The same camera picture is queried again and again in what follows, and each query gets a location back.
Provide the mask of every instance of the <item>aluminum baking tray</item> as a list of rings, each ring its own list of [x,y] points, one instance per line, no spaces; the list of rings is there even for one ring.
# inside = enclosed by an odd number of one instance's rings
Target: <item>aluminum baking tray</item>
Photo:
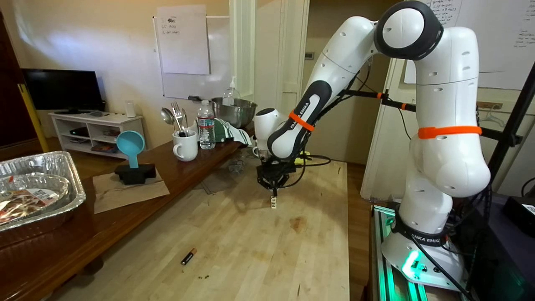
[[[54,219],[69,214],[85,200],[85,190],[79,177],[77,167],[65,150],[44,152],[27,157],[17,157],[0,162],[0,177],[45,172],[62,175],[69,178],[69,192],[65,197],[57,200],[54,205],[45,207],[35,214],[0,225],[0,235],[12,229],[29,225],[39,220]]]
[[[55,205],[69,192],[69,178],[49,172],[0,177],[0,225]]]

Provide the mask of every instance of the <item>white cabinet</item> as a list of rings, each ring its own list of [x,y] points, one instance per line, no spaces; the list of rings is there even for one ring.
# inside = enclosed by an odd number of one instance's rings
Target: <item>white cabinet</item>
[[[144,133],[142,117],[122,113],[50,113],[62,148],[107,157],[124,155],[117,148],[117,135],[125,130]]]

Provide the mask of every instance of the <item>white mug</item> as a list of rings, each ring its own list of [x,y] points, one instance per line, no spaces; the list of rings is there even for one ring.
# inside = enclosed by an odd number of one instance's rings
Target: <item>white mug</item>
[[[199,153],[197,135],[194,132],[174,132],[172,133],[172,153],[182,160],[194,160]]]

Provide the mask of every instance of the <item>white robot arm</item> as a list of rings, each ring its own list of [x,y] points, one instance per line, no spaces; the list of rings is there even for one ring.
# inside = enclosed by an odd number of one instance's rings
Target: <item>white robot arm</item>
[[[458,289],[463,262],[445,240],[443,227],[453,197],[483,190],[490,180],[477,125],[478,45],[472,30],[443,28],[421,1],[401,1],[378,21],[348,18],[318,58],[306,91],[284,123],[273,108],[254,117],[259,148],[266,160],[259,182],[283,187],[294,158],[304,150],[316,120],[348,88],[358,70],[375,53],[415,60],[418,137],[411,140],[406,192],[398,209],[396,229],[383,244],[385,257],[401,270],[408,250],[420,244],[433,260],[415,282]]]

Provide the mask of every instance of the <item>shelf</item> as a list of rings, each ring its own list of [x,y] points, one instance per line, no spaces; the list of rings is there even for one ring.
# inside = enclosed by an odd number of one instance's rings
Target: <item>shelf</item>
[[[87,113],[50,113],[50,117],[60,145],[67,150],[124,158],[115,145],[120,132],[136,130],[144,133],[142,117],[129,118],[114,113],[104,113],[102,117]],[[87,132],[87,137],[74,135],[72,130]]]

